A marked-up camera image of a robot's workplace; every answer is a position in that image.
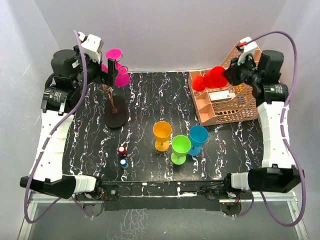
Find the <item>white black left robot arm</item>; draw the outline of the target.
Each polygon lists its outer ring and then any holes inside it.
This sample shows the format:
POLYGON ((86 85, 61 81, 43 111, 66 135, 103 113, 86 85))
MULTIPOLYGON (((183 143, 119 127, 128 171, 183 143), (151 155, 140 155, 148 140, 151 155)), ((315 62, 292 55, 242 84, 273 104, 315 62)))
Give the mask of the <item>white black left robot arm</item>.
POLYGON ((32 168, 19 185, 27 192, 69 199, 86 194, 97 200, 103 195, 101 180, 93 175, 63 173, 63 156, 71 123, 91 83, 113 83, 117 70, 103 71, 101 47, 86 43, 55 52, 41 102, 41 132, 32 168))

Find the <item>pink wine glass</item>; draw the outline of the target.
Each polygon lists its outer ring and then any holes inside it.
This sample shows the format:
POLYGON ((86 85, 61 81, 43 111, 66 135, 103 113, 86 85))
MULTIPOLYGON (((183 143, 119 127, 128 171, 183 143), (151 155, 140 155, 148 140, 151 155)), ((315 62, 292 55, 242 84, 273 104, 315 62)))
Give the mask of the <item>pink wine glass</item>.
POLYGON ((122 65, 120 61, 123 58, 123 53, 118 48, 113 48, 108 50, 105 53, 106 59, 113 59, 115 60, 115 68, 118 71, 118 74, 115 78, 115 85, 117 87, 124 87, 129 84, 130 82, 130 76, 128 74, 128 67, 125 65, 122 65))
POLYGON ((108 67, 103 63, 101 64, 101 72, 106 74, 108 73, 108 67))

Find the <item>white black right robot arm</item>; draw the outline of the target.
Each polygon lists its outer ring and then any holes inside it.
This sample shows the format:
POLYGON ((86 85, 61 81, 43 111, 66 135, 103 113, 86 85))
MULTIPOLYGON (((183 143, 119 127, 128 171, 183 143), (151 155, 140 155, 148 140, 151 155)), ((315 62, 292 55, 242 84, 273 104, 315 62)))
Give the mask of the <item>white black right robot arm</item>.
POLYGON ((283 61, 283 53, 276 50, 264 50, 258 63, 251 53, 244 52, 233 58, 222 74, 233 86, 245 83, 252 88, 263 137, 261 167, 229 173, 224 178, 223 194, 230 199, 241 191, 287 193, 300 184, 304 176, 285 138, 288 123, 284 111, 289 89, 279 81, 283 61))

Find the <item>blue wine glass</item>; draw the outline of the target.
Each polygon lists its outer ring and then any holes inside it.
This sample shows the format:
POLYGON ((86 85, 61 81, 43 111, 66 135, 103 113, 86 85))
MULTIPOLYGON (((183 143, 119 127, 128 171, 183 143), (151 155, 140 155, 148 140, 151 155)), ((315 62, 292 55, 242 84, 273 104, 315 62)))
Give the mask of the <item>blue wine glass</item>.
POLYGON ((197 156, 201 152, 202 146, 207 142, 209 133, 205 127, 195 125, 190 129, 188 138, 191 142, 188 154, 190 156, 197 156))

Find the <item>red wine glass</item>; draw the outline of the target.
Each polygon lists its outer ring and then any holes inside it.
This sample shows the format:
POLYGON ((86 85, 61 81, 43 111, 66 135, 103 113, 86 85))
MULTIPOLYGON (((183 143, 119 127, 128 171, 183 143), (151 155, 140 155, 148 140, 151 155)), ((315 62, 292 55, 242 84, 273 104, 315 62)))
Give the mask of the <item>red wine glass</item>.
POLYGON ((192 79, 192 88, 197 92, 202 92, 205 88, 224 88, 228 80, 223 76, 225 68, 216 66, 206 72, 204 76, 198 75, 192 79))

